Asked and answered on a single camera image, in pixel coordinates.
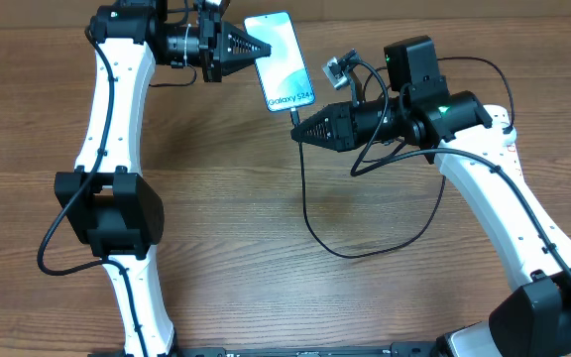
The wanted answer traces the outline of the blue Galaxy smartphone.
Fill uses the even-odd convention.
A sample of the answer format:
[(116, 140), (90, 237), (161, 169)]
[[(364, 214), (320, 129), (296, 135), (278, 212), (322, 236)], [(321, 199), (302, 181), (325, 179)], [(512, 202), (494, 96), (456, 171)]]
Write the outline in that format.
[(288, 12), (247, 17), (246, 32), (271, 46), (255, 66), (269, 111), (278, 112), (315, 102), (311, 79)]

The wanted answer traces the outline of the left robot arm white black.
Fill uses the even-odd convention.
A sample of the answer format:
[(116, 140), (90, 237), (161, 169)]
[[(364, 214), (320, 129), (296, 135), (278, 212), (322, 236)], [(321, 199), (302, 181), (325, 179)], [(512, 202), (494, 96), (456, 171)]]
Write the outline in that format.
[(123, 322), (120, 356), (178, 356), (177, 333), (165, 308), (157, 253), (165, 224), (164, 204), (141, 168), (144, 107), (159, 65), (190, 68), (195, 77), (219, 82), (266, 58), (270, 45), (223, 19), (226, 1), (186, 3), (197, 23), (168, 19), (164, 0), (116, 1), (101, 6), (84, 30), (96, 57), (89, 124), (70, 172), (55, 177), (61, 206), (38, 251), (46, 275), (47, 246), (63, 221), (90, 247), (94, 261), (61, 270), (66, 276), (101, 267), (112, 285)]

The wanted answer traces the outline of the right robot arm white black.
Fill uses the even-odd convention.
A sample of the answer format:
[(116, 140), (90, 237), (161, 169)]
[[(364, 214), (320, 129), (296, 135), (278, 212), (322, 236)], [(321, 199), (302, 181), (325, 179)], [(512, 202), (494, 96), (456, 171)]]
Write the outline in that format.
[(469, 91), (451, 93), (432, 40), (414, 37), (384, 49), (389, 83), (375, 101), (364, 97), (355, 74), (360, 57), (331, 59), (324, 72), (349, 87), (347, 102), (295, 120), (300, 145), (336, 152), (369, 151), (399, 141), (391, 154), (353, 176), (422, 156), (465, 198), (492, 242), (508, 277), (510, 295), (481, 322), (432, 342), (395, 342), (395, 356), (565, 356), (571, 354), (571, 239), (527, 186), (518, 159), (514, 111), (485, 105)]

